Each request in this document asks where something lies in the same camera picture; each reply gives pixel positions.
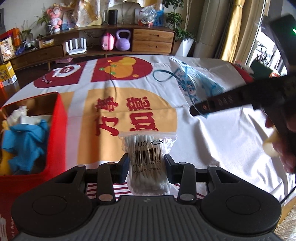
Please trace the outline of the person's right hand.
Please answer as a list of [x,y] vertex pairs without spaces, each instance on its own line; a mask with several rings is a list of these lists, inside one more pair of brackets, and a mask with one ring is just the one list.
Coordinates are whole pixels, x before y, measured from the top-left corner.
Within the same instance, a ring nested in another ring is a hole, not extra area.
[[281,137],[277,130],[274,130],[273,134],[264,141],[263,150],[271,157],[279,156],[287,173],[295,172],[295,154],[292,153],[287,138]]

